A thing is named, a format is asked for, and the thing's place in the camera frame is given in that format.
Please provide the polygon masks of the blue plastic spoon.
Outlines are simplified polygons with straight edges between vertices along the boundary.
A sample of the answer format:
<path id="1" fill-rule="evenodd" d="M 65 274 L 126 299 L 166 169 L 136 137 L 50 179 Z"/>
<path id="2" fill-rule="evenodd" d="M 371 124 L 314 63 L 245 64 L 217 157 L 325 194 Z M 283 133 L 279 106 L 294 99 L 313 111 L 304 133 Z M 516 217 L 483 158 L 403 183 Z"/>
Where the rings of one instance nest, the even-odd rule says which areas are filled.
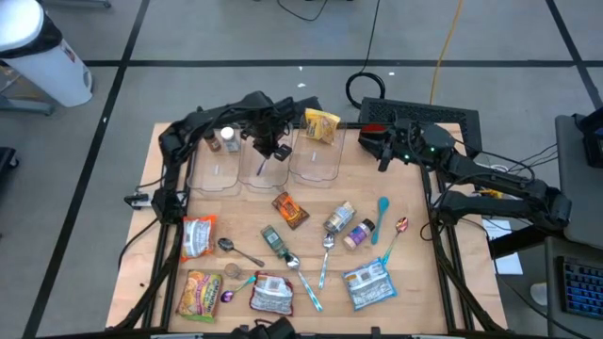
<path id="1" fill-rule="evenodd" d="M 378 217 L 377 217 L 377 222 L 375 223 L 375 229 L 372 233 L 372 237 L 371 237 L 371 244 L 372 245 L 376 245 L 379 241 L 379 237 L 380 237 L 380 229 L 383 223 L 383 217 L 389 207 L 390 201 L 388 200 L 387 197 L 382 196 L 378 199 L 377 205 L 378 205 Z"/>

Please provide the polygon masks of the orange ramen packet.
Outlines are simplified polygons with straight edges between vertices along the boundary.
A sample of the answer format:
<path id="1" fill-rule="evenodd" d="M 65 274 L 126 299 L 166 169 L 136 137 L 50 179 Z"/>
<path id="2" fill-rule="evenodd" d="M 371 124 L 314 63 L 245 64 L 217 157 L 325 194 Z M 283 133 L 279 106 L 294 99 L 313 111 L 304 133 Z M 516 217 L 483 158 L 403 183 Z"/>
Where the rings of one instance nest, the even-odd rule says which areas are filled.
<path id="1" fill-rule="evenodd" d="M 184 234 L 181 251 L 181 261 L 199 258 L 213 252 L 214 229 L 217 223 L 216 215 L 199 218 L 184 218 Z"/>

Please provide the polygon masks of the white label spice jar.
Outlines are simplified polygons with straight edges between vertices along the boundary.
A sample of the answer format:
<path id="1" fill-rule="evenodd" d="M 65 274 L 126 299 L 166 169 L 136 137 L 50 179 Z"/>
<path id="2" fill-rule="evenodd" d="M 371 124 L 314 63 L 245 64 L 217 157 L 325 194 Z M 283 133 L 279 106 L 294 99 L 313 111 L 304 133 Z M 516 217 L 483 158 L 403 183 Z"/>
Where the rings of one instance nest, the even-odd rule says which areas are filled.
<path id="1" fill-rule="evenodd" d="M 237 153 L 240 149 L 239 142 L 236 138 L 236 130 L 233 127 L 226 126 L 220 130 L 220 136 L 223 145 L 229 153 Z"/>

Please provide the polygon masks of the yellow green ramen packet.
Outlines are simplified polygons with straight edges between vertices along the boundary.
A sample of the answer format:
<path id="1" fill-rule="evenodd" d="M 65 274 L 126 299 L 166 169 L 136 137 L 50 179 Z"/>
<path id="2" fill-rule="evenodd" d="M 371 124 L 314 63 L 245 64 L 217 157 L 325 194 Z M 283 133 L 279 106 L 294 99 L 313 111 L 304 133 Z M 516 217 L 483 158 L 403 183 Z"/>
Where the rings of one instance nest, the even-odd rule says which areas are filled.
<path id="1" fill-rule="evenodd" d="M 221 287 L 220 274 L 190 270 L 176 313 L 187 320 L 214 323 Z"/>

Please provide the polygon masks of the white paper sheet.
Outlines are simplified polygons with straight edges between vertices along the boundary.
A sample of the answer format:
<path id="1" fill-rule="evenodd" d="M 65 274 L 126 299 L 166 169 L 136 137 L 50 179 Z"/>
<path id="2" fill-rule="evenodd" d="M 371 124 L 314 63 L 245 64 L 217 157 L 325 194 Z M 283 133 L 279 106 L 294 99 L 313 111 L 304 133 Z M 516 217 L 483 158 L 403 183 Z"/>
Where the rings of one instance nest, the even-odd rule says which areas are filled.
<path id="1" fill-rule="evenodd" d="M 482 220 L 482 226 L 486 230 L 490 241 L 502 237 L 503 235 L 508 235 L 513 231 L 510 222 L 502 219 L 484 218 Z M 495 264 L 497 272 L 501 275 L 521 276 L 523 274 L 523 268 L 516 252 L 496 259 Z"/>

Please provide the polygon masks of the black device on desk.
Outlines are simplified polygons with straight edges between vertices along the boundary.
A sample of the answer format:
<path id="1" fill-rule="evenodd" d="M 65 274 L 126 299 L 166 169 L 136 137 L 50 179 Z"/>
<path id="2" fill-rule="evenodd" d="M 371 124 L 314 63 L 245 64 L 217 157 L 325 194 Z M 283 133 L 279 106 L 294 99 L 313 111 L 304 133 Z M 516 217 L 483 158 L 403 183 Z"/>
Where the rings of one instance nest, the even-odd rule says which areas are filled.
<path id="1" fill-rule="evenodd" d="M 588 116 L 574 114 L 573 118 L 582 133 L 589 166 L 603 169 L 603 106 Z"/>

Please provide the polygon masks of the clear plastic bin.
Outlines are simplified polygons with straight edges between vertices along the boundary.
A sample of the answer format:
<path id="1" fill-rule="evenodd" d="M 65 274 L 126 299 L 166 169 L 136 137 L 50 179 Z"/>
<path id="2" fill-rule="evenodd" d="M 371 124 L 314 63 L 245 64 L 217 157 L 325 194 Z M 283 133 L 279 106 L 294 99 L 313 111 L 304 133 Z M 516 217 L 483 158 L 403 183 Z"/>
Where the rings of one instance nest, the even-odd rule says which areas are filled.
<path id="1" fill-rule="evenodd" d="M 321 188 L 331 186 L 338 176 L 347 124 L 342 120 L 338 124 L 333 144 L 308 137 L 304 115 L 296 131 L 293 155 L 289 164 L 293 179 L 306 186 Z"/>
<path id="2" fill-rule="evenodd" d="M 256 171 L 264 157 L 253 147 L 253 138 L 241 140 L 241 153 L 237 179 L 249 190 L 256 192 L 280 190 L 288 180 L 289 163 L 293 153 L 283 162 L 273 157 L 267 162 L 262 174 Z"/>
<path id="3" fill-rule="evenodd" d="M 240 146 L 237 153 L 229 153 L 223 145 L 220 130 L 226 126 L 233 127 L 236 130 L 236 138 Z M 240 126 L 236 123 L 230 123 L 214 128 L 214 130 L 221 144 L 220 151 L 216 153 L 211 152 L 203 136 L 196 153 L 191 158 L 193 169 L 187 178 L 187 183 L 190 187 L 205 192 L 222 192 L 226 189 L 234 188 L 239 171 L 241 153 Z"/>

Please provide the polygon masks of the green spice jar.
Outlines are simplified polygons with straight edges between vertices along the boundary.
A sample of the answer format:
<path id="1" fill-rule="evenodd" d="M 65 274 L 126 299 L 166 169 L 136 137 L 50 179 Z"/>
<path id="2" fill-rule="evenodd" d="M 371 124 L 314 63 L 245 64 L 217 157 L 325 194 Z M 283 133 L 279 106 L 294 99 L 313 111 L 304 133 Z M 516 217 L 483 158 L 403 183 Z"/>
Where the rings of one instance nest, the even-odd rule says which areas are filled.
<path id="1" fill-rule="evenodd" d="M 279 259 L 284 259 L 286 257 L 288 248 L 286 247 L 284 240 L 271 225 L 263 228 L 260 231 L 260 234 Z"/>

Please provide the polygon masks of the red ramen packet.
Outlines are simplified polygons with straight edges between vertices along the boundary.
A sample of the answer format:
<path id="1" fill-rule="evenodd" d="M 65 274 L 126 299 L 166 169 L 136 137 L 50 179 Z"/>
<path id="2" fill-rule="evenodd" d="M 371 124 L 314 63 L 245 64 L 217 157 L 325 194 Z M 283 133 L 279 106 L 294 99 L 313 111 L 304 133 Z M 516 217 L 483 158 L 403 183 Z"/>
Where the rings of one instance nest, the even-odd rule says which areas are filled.
<path id="1" fill-rule="evenodd" d="M 262 271 L 256 271 L 254 277 L 250 308 L 259 312 L 293 316 L 294 291 L 291 282 L 285 277 Z"/>

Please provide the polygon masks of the black wedge panel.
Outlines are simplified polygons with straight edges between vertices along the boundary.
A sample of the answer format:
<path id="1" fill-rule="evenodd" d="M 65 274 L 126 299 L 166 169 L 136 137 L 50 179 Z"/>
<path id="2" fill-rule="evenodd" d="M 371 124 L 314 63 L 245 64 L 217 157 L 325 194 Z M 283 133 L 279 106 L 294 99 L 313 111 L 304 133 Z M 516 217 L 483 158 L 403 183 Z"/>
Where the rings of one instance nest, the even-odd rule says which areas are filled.
<path id="1" fill-rule="evenodd" d="M 279 108 L 279 111 L 286 121 L 297 123 L 305 114 L 306 109 L 322 109 L 317 96 L 308 97 L 299 101 L 294 101 L 292 98 L 286 98 L 283 105 Z"/>

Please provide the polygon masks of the white trash bin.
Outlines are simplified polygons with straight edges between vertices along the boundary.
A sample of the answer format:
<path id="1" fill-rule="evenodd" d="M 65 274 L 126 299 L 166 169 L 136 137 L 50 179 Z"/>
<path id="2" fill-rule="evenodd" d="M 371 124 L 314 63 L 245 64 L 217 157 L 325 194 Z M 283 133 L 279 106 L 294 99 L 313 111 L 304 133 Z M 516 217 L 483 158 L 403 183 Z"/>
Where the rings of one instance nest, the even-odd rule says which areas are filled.
<path id="1" fill-rule="evenodd" d="M 0 0 L 0 60 L 65 107 L 92 98 L 89 68 L 36 0 Z"/>

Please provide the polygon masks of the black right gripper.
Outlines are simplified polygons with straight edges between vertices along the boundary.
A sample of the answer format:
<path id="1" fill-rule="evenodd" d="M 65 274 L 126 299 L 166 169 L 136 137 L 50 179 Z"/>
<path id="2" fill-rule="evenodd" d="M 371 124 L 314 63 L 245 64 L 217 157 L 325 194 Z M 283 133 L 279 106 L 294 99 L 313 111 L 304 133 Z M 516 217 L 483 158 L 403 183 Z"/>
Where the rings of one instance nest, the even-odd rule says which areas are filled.
<path id="1" fill-rule="evenodd" d="M 454 155 L 454 137 L 445 128 L 418 121 L 403 121 L 382 131 L 361 130 L 358 142 L 375 159 L 379 159 L 379 171 L 386 171 L 393 159 L 404 164 L 419 165 L 431 170 L 444 170 Z"/>

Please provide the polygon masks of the black support beam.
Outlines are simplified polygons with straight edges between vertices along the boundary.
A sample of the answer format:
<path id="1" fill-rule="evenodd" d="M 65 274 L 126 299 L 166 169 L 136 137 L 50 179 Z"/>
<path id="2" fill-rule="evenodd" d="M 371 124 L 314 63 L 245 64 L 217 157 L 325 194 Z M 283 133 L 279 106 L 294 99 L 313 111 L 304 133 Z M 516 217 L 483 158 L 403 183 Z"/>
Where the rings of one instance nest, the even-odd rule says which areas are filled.
<path id="1" fill-rule="evenodd" d="M 536 225 L 527 226 L 521 230 L 512 231 L 509 234 L 488 241 L 490 256 L 492 259 L 498 259 L 542 245 L 547 237 L 556 237 L 565 239 L 563 231 L 550 231 L 537 227 Z"/>

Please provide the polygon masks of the purple label spice jar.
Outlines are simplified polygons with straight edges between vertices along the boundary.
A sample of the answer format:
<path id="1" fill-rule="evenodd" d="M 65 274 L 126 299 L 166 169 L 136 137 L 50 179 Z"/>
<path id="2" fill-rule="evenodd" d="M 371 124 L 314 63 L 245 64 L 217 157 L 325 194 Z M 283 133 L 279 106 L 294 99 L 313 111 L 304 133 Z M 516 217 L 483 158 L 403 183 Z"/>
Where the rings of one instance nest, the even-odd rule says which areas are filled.
<path id="1" fill-rule="evenodd" d="M 343 243 L 348 250 L 355 250 L 365 239 L 371 236 L 375 224 L 368 218 L 361 221 L 344 238 Z"/>

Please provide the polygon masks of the black perforated panel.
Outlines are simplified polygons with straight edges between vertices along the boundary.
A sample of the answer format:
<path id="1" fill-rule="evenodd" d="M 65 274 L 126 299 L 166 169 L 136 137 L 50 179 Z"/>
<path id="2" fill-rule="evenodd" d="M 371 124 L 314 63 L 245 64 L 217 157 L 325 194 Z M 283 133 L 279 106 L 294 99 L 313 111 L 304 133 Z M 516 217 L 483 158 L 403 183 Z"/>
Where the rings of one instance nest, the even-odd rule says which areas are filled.
<path id="1" fill-rule="evenodd" d="M 396 118 L 436 123 L 457 123 L 461 127 L 467 154 L 475 157 L 482 150 L 480 117 L 477 110 L 423 105 L 377 98 L 364 98 L 359 123 L 393 123 Z"/>

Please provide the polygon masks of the grey desk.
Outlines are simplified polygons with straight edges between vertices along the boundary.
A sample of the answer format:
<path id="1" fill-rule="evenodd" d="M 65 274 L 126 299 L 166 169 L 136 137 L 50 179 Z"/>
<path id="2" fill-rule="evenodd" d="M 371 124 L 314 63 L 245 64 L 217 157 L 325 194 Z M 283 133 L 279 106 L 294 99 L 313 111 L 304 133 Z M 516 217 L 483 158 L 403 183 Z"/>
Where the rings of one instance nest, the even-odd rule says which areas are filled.
<path id="1" fill-rule="evenodd" d="M 562 193 L 572 202 L 567 239 L 603 250 L 603 169 L 588 165 L 582 133 L 570 116 L 555 118 Z"/>

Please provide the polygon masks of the grey keyboard table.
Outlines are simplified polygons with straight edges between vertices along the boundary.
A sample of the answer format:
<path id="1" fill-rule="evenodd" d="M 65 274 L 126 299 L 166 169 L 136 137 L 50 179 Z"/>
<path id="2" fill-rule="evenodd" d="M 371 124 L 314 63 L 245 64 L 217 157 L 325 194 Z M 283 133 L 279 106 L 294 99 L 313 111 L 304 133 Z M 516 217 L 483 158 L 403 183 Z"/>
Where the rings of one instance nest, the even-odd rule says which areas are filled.
<path id="1" fill-rule="evenodd" d="M 569 330 L 591 339 L 603 339 L 603 319 L 574 315 L 562 310 L 562 279 L 559 257 L 574 259 L 579 264 L 603 268 L 603 250 L 554 237 L 545 240 L 547 284 L 547 334 L 549 337 L 579 339 L 557 327 L 554 321 Z"/>

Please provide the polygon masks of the iridescent spoon teal handle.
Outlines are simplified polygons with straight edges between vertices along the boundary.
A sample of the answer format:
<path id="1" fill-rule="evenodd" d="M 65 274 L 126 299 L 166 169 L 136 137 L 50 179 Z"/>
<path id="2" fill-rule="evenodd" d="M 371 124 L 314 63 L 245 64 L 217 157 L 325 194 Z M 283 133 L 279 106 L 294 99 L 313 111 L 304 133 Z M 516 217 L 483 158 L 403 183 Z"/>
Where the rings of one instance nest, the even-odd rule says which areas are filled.
<path id="1" fill-rule="evenodd" d="M 395 227 L 396 233 L 395 233 L 394 237 L 392 238 L 391 242 L 389 243 L 389 246 L 386 249 L 386 251 L 383 255 L 383 258 L 382 258 L 382 263 L 384 266 L 386 266 L 389 261 L 391 253 L 396 245 L 397 239 L 399 238 L 399 236 L 402 233 L 404 233 L 408 229 L 408 224 L 409 224 L 409 222 L 408 222 L 407 217 L 401 218 L 397 221 L 396 227 Z"/>

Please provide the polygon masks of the orange snack packet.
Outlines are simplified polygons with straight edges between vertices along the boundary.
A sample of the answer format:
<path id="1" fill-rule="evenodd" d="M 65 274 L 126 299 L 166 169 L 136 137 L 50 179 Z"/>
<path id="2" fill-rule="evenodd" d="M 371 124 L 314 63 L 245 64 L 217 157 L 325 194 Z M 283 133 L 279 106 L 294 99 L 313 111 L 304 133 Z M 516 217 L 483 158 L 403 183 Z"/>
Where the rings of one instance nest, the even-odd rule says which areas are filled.
<path id="1" fill-rule="evenodd" d="M 294 202 L 286 191 L 278 195 L 271 205 L 279 212 L 291 230 L 299 228 L 310 217 L 309 213 Z"/>

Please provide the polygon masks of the yellow Maruchan ramen packet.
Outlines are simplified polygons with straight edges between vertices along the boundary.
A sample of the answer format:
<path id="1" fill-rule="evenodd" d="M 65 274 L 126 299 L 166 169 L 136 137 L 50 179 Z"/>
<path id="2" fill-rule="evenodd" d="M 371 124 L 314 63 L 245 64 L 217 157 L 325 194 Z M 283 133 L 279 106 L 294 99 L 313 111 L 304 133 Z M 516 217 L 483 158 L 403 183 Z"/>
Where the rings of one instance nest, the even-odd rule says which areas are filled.
<path id="1" fill-rule="evenodd" d="M 341 118 L 321 110 L 306 108 L 304 112 L 306 135 L 311 139 L 333 144 Z"/>

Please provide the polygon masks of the backlit keyboard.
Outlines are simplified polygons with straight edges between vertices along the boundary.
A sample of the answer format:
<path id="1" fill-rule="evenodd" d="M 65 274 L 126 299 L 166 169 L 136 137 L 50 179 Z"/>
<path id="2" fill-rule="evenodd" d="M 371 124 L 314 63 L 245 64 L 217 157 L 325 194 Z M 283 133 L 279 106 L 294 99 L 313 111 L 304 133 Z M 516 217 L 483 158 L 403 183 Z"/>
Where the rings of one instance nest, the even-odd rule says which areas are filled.
<path id="1" fill-rule="evenodd" d="M 555 263 L 562 310 L 603 320 L 603 266 L 567 256 Z"/>

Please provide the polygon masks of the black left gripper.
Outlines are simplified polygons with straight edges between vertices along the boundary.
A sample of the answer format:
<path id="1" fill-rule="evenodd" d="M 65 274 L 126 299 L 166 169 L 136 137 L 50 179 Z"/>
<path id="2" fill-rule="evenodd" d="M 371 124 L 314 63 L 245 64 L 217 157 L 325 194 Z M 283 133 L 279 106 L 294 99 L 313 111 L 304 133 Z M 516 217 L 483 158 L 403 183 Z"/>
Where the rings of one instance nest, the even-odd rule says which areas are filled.
<path id="1" fill-rule="evenodd" d="M 266 159 L 271 155 L 278 161 L 285 161 L 292 153 L 292 148 L 281 144 L 282 137 L 288 134 L 292 120 L 291 108 L 266 108 L 258 111 L 253 120 L 242 125 L 240 136 L 243 139 L 253 138 L 253 147 Z"/>

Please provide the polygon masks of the gold lid spice jar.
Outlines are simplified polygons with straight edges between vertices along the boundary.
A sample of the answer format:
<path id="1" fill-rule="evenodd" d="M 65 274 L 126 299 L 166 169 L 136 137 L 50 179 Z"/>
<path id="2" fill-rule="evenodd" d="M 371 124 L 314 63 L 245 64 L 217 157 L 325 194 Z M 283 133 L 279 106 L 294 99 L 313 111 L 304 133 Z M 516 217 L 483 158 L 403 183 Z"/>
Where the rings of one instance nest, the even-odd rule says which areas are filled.
<path id="1" fill-rule="evenodd" d="M 331 234 L 341 233 L 356 214 L 349 201 L 342 202 L 323 223 L 324 229 Z"/>

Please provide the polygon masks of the white computer mouse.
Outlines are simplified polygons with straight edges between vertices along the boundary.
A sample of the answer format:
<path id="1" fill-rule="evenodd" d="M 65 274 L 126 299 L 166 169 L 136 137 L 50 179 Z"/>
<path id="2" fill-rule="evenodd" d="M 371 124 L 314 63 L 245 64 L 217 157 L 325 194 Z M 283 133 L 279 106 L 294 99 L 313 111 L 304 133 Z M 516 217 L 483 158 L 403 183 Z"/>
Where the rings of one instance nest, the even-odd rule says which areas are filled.
<path id="1" fill-rule="evenodd" d="M 547 284 L 545 282 L 534 283 L 530 287 L 530 296 L 536 304 L 546 307 L 547 306 Z"/>

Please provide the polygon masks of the blue ramen packet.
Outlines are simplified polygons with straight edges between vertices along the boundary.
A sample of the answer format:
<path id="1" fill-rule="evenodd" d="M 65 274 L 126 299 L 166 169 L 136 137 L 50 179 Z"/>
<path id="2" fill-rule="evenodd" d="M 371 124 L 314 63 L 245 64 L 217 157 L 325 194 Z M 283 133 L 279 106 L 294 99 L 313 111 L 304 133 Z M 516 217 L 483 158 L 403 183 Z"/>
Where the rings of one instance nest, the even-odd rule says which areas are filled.
<path id="1" fill-rule="evenodd" d="M 398 295 L 382 258 L 344 272 L 342 279 L 354 311 Z"/>

